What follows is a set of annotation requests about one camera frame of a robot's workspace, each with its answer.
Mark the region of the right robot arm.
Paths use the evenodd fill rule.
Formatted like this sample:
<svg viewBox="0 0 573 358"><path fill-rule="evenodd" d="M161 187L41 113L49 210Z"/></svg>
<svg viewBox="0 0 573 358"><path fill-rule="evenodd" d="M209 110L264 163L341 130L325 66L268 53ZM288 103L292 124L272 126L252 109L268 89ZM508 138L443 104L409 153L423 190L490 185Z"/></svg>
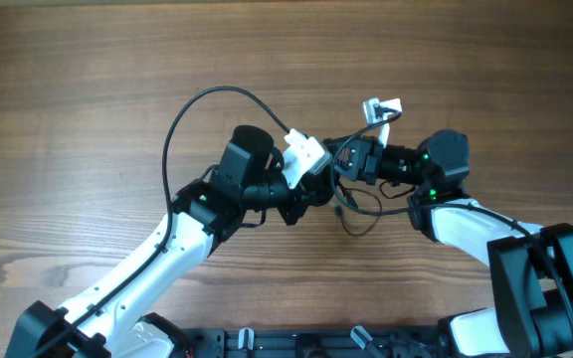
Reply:
<svg viewBox="0 0 573 358"><path fill-rule="evenodd" d="M469 141L440 130L417 148L353 134L324 140L330 177L414 190L405 213L433 242L490 270L493 306L445 320L455 357L552 357L573 353L573 226L521 223L485 208L464 189Z"/></svg>

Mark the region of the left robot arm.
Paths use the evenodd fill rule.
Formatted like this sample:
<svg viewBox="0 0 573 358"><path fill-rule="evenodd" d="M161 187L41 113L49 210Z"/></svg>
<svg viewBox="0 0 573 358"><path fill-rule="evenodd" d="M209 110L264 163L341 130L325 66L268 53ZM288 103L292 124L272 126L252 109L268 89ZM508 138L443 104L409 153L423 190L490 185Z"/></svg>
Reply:
<svg viewBox="0 0 573 358"><path fill-rule="evenodd" d="M192 345L151 306L180 276L200 265L238 229L250 210L291 209L304 202L299 181L331 159L315 138L292 129L279 151L260 128L235 128L210 175L179 190L152 234L108 274L52 309L34 302L18 318L8 357L189 356Z"/></svg>

